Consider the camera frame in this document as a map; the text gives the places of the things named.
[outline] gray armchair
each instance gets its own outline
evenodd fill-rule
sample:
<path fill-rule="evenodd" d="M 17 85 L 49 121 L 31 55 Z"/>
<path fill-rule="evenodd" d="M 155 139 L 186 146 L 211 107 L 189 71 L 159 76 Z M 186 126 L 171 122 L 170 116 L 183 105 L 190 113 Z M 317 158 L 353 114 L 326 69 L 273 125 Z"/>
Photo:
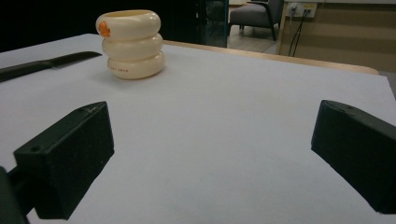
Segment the gray armchair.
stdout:
<path fill-rule="evenodd" d="M 228 35 L 233 25 L 239 25 L 239 29 L 245 26 L 270 28 L 274 41 L 276 34 L 274 25 L 279 26 L 282 17 L 284 0 L 268 0 L 249 2 L 246 6 L 234 9 L 230 13 L 228 23 Z"/>

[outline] orange sticker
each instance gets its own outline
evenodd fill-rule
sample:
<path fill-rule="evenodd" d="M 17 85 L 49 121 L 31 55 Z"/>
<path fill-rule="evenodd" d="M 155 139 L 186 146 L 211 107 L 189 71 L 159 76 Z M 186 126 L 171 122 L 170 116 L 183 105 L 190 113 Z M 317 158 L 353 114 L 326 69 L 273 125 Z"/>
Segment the orange sticker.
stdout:
<path fill-rule="evenodd" d="M 110 37 L 110 29 L 107 28 L 107 24 L 105 21 L 101 21 L 99 23 L 98 30 L 99 30 L 101 36 Z"/>

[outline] black knife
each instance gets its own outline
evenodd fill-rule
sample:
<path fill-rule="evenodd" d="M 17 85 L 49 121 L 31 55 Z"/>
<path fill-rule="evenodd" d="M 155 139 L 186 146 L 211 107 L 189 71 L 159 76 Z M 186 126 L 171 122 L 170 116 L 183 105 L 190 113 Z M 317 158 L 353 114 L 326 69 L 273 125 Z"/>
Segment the black knife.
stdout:
<path fill-rule="evenodd" d="M 102 54 L 93 51 L 83 51 L 49 60 L 35 61 L 31 63 L 23 63 L 11 67 L 1 68 L 0 82 L 7 81 L 15 77 L 25 76 L 48 68 L 62 68 L 69 64 L 78 63 L 100 55 Z"/>

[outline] white tabletop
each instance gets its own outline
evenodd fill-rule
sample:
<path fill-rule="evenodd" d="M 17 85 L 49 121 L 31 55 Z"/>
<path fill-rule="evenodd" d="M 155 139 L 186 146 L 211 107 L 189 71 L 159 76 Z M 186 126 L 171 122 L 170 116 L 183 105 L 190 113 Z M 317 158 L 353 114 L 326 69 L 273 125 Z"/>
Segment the white tabletop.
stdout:
<path fill-rule="evenodd" d="M 0 67 L 83 50 L 81 35 L 0 54 Z M 119 80 L 106 56 L 0 83 L 0 165 L 72 110 L 107 101 L 115 154 L 67 223 L 395 223 L 311 150 L 321 100 L 396 125 L 385 77 L 163 46 L 154 77 Z M 64 223 L 39 220 L 32 224 Z"/>

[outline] table edge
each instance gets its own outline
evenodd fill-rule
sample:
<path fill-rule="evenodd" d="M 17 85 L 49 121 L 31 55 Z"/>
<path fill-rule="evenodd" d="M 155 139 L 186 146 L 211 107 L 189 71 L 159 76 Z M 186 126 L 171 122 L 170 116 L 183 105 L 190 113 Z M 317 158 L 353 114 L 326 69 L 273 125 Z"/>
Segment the table edge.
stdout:
<path fill-rule="evenodd" d="M 312 60 L 312 59 L 293 58 L 293 57 L 287 57 L 287 56 L 282 56 L 282 55 L 252 52 L 252 51 L 246 51 L 246 50 L 241 50 L 241 49 L 225 49 L 225 48 L 220 48 L 220 47 L 177 42 L 177 41 L 172 41 L 172 40 L 164 40 L 163 43 L 165 45 L 179 46 L 179 47 L 192 48 L 192 49 L 210 50 L 210 51 L 215 51 L 215 52 L 229 53 L 229 54 L 235 54 L 235 55 L 252 57 L 252 58 L 259 58 L 259 59 L 264 59 L 264 60 L 279 61 L 279 62 L 284 62 L 284 63 L 298 63 L 298 64 L 311 65 L 311 66 L 316 66 L 316 67 L 334 68 L 334 69 L 340 69 L 340 70 L 345 70 L 345 71 L 350 71 L 350 72 L 359 72 L 359 73 L 365 73 L 365 74 L 370 74 L 370 75 L 379 75 L 378 71 L 375 70 L 374 68 L 360 66 L 360 65 L 354 65 L 354 64 L 331 63 L 331 62 L 317 61 L 317 60 Z"/>

